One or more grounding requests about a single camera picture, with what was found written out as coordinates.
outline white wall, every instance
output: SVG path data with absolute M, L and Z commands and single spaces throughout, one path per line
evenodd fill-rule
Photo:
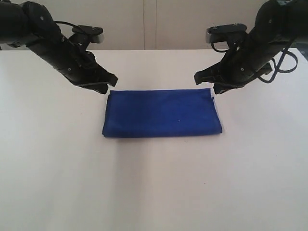
M 244 23 L 250 30 L 266 0 L 34 0 L 54 20 L 104 29 L 98 50 L 210 49 L 205 30 Z M 71 28 L 61 26 L 71 35 Z

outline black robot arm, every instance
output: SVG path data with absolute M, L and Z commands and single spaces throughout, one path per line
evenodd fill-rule
M 207 42 L 212 44 L 226 41 L 229 49 L 221 62 L 195 74 L 196 84 L 214 83 L 216 94 L 244 87 L 259 78 L 270 83 L 280 70 L 285 55 L 296 56 L 288 51 L 294 42 L 308 43 L 308 0 L 269 0 L 260 8 L 255 27 L 249 34 L 243 24 L 215 26 L 207 30 Z M 270 80 L 261 77 L 269 74 L 269 64 L 282 51 L 278 64 L 274 62 L 274 73 Z
M 30 1 L 18 5 L 0 0 L 0 43 L 12 47 L 26 45 L 72 84 L 105 94 L 108 85 L 115 86 L 118 79 L 86 51 L 93 37 L 82 28 L 80 30 L 75 35 L 86 36 L 85 41 L 76 42 L 76 36 L 67 39 L 46 7 Z M 92 36 L 102 32 L 101 29 Z

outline black cable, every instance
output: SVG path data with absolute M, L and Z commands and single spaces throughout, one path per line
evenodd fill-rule
M 72 26 L 73 28 L 78 29 L 79 31 L 81 31 L 83 34 L 90 36 L 87 32 L 85 32 L 81 27 L 72 24 L 72 23 L 68 23 L 68 22 L 64 22 L 64 21 L 54 21 L 56 24 L 64 24 L 64 25 L 68 25 L 68 26 Z
M 217 49 L 215 48 L 213 42 L 211 43 L 211 46 L 212 46 L 212 49 L 213 49 L 214 51 L 218 52 L 218 53 L 226 53 L 226 52 L 229 50 L 229 49 L 227 49 L 227 50 L 217 50 Z
M 278 72 L 280 72 L 280 73 L 290 73 L 290 72 L 294 71 L 294 70 L 297 68 L 298 58 L 297 58 L 293 53 L 291 53 L 290 51 L 288 51 L 288 49 L 289 49 L 289 48 L 291 47 L 291 45 L 293 44 L 294 40 L 295 40 L 295 39 L 290 40 L 290 41 L 287 43 L 287 45 L 285 46 L 284 50 L 282 51 L 282 55 L 281 55 L 281 57 L 280 57 L 280 59 L 279 59 L 279 61 L 278 61 L 277 66 L 276 66 L 275 60 L 272 59 L 272 61 L 274 62 L 274 68 L 275 68 L 275 70 L 274 70 L 274 73 L 273 73 L 273 75 L 271 76 L 271 78 L 270 78 L 269 80 L 266 80 L 266 79 L 262 78 L 261 76 L 258 76 L 258 79 L 260 79 L 260 80 L 261 80 L 262 82 L 264 82 L 264 83 L 271 83 L 272 81 L 274 81 L 274 79 L 275 79 L 275 77 L 277 76 Z M 290 70 L 284 71 L 284 70 L 281 70 L 281 69 L 280 69 L 280 66 L 281 66 L 281 64 L 282 64 L 282 62 L 283 62 L 283 60 L 284 60 L 284 58 L 285 58 L 285 56 L 286 56 L 287 54 L 290 55 L 291 57 L 293 57 L 293 58 L 295 59 L 295 61 L 296 61 L 296 66 L 295 66 L 294 68 L 290 69 Z

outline blue towel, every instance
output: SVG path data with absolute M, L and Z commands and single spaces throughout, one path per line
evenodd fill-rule
M 103 135 L 114 138 L 222 133 L 210 89 L 110 91 Z

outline white tabletop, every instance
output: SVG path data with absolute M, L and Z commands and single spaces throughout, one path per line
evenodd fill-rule
M 221 135 L 106 139 L 107 95 L 1 51 L 0 230 L 308 230 L 308 62 L 294 52 L 293 73 L 216 96 Z M 193 75 L 222 57 L 94 53 L 116 90 L 211 87 Z

